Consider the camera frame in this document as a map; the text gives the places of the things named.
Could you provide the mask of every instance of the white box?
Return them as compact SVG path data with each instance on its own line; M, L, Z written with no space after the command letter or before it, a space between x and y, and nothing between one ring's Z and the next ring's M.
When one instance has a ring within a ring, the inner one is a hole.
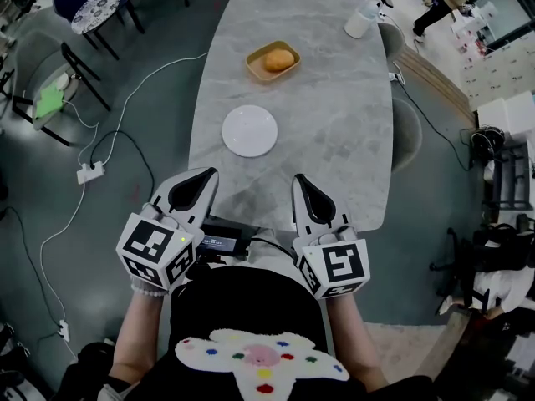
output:
M304 246L296 266L317 299L355 292L369 281L364 239Z
M185 231L132 213L116 251L130 275L170 290L195 262L193 239Z

